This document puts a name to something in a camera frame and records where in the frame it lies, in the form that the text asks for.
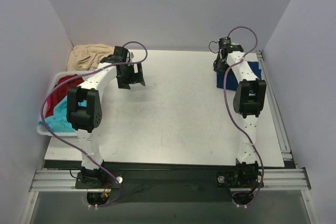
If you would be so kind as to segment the navy blue mickey t-shirt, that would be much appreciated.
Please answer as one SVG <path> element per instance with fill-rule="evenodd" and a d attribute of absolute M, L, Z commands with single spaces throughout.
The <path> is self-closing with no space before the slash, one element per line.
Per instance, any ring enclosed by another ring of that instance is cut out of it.
<path fill-rule="evenodd" d="M 261 79 L 261 70 L 259 69 L 259 63 L 258 62 L 248 62 L 252 72 L 259 78 Z M 219 89 L 223 89 L 224 86 L 224 72 L 216 72 L 216 87 Z M 231 70 L 228 73 L 227 80 L 226 80 L 226 89 L 231 90 L 231 91 L 236 91 L 238 87 L 238 81 Z"/>

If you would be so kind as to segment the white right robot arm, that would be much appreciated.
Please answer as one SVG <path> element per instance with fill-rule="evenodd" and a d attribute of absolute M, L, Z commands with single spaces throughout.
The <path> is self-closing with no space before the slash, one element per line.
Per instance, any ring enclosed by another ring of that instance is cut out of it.
<path fill-rule="evenodd" d="M 227 88 L 230 72 L 237 80 L 238 86 L 232 105 L 238 119 L 233 118 L 231 111 L 228 111 L 228 114 L 239 131 L 237 161 L 251 165 L 258 161 L 255 150 L 256 128 L 258 118 L 264 108 L 267 84 L 253 72 L 249 62 L 245 60 L 244 53 L 234 51 L 233 46 L 219 50 L 214 69 L 224 73 L 223 89 Z"/>

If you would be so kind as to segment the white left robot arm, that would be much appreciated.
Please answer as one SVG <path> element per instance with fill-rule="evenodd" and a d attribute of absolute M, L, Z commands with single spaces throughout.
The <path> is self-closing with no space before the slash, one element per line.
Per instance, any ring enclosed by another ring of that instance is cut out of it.
<path fill-rule="evenodd" d="M 145 86 L 140 63 L 112 67 L 108 63 L 101 63 L 97 71 L 80 85 L 69 88 L 67 94 L 67 121 L 78 137 L 82 152 L 81 167 L 91 170 L 87 181 L 94 188 L 106 183 L 106 175 L 98 170 L 103 158 L 98 141 L 92 138 L 92 134 L 102 121 L 104 89 L 113 79 L 117 79 L 119 89 L 130 89 L 131 84 L 137 83 Z"/>

